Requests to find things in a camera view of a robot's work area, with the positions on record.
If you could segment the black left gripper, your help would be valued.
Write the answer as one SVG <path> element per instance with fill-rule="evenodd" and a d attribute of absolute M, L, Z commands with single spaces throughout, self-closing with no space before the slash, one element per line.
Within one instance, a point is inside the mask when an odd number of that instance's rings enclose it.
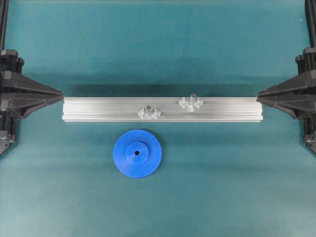
<path fill-rule="evenodd" d="M 16 142 L 16 124 L 31 113 L 62 101 L 62 92 L 22 75 L 24 60 L 16 50 L 0 52 L 0 155 Z"/>

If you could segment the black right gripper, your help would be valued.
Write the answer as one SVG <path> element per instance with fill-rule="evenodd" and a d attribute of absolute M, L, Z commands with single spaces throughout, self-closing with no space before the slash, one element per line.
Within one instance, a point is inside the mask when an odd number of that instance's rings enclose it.
<path fill-rule="evenodd" d="M 295 76 L 280 84 L 273 85 L 259 92 L 257 98 L 276 96 L 290 92 L 308 94 L 310 101 L 285 101 L 276 102 L 266 99 L 257 99 L 257 102 L 278 109 L 293 119 L 304 122 L 303 140 L 307 148 L 316 154 L 316 49 L 306 48 L 296 57 L 298 76 Z"/>

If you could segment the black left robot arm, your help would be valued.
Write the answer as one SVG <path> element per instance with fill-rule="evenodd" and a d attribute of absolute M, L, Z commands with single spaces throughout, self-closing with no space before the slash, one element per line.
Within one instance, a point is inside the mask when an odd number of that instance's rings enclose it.
<path fill-rule="evenodd" d="M 9 1 L 0 2 L 0 154 L 17 140 L 20 119 L 64 99 L 64 94 L 22 75 L 24 60 L 14 49 L 5 49 Z"/>

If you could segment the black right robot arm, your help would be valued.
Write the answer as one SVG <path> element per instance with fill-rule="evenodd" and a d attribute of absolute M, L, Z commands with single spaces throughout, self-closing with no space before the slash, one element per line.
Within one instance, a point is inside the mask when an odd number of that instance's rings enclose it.
<path fill-rule="evenodd" d="M 316 152 L 316 2 L 305 1 L 310 47 L 295 58 L 298 75 L 259 92 L 257 101 L 304 124 L 303 141 Z"/>

